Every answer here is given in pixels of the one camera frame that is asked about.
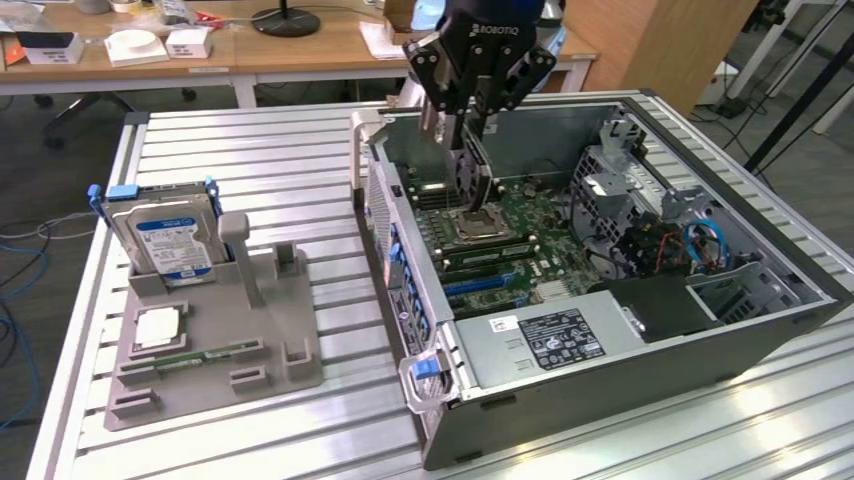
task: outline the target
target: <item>white box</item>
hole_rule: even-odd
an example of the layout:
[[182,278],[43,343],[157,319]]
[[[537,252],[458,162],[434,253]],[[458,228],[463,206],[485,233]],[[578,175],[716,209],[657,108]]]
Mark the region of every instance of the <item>white box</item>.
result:
[[145,63],[163,62],[170,55],[161,39],[150,32],[123,30],[104,39],[110,64],[127,67]]
[[173,58],[209,58],[213,46],[207,28],[175,30],[166,40],[166,49]]
[[737,68],[726,62],[721,62],[718,70],[716,70],[716,74],[709,81],[704,96],[697,101],[697,105],[717,105],[724,98],[726,88],[733,85],[737,76]]
[[27,60],[34,65],[70,65],[80,61],[86,43],[75,33],[66,48],[26,48]]

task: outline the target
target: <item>paper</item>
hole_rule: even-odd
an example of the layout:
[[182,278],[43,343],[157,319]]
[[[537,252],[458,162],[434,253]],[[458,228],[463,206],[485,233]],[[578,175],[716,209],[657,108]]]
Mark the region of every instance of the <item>paper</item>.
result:
[[391,43],[383,24],[359,22],[359,30],[374,58],[378,60],[403,60],[406,58],[403,47]]
[[0,2],[0,32],[40,31],[44,5],[28,2]]

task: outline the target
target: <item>black lamp base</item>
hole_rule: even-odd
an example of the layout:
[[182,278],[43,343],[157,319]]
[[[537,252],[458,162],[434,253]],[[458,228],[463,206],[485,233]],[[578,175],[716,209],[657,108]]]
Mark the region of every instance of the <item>black lamp base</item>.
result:
[[321,19],[306,10],[290,8],[287,18],[281,14],[271,15],[278,12],[281,9],[270,8],[253,15],[258,19],[253,20],[253,26],[259,32],[275,37],[305,37],[321,30]]

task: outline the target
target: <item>motherboard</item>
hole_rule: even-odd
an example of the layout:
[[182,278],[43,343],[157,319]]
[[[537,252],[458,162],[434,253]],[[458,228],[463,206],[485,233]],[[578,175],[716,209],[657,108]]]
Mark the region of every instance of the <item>motherboard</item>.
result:
[[566,192],[526,176],[502,183],[478,212],[443,184],[414,184],[410,200],[458,320],[588,293],[600,283],[566,220]]

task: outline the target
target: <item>blue pcie slot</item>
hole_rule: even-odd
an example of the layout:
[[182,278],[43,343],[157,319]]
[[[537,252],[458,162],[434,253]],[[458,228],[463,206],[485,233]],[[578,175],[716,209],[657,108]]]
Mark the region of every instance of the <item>blue pcie slot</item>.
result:
[[494,288],[503,288],[510,284],[513,277],[513,273],[506,273],[501,277],[487,278],[486,280],[463,283],[462,285],[451,285],[449,287],[445,287],[445,295],[447,297],[453,297],[455,295],[463,295],[466,293],[493,290]]

